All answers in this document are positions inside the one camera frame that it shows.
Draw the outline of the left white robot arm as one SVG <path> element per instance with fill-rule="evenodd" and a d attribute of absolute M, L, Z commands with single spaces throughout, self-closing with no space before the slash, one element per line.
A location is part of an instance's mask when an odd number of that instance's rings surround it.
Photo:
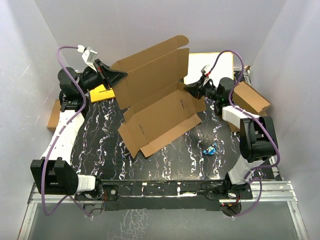
<path fill-rule="evenodd" d="M 33 160 L 30 165 L 40 194 L 73 196 L 84 193 L 93 200 L 103 195 L 104 188 L 98 178 L 78 175 L 73 170 L 70 165 L 71 153 L 89 109 L 89 99 L 85 93 L 101 85 L 109 90 L 127 75 L 126 72 L 111 69 L 99 59 L 80 73 L 71 67 L 58 72 L 58 124 L 41 158 Z"/>

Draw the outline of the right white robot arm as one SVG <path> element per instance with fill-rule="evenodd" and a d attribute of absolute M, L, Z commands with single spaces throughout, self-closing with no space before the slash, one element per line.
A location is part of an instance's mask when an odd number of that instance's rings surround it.
<path fill-rule="evenodd" d="M 233 199 L 243 193 L 254 181 L 256 169 L 264 167 L 264 161 L 279 156 L 274 122 L 270 116 L 249 113 L 232 102 L 236 84 L 233 79 L 223 77 L 215 87 L 212 80 L 202 75 L 197 82 L 184 87 L 195 99 L 207 97 L 215 102 L 215 111 L 223 120 L 239 129 L 240 156 L 234 167 L 227 172 L 222 184 L 211 188 L 215 195 L 225 195 Z"/>

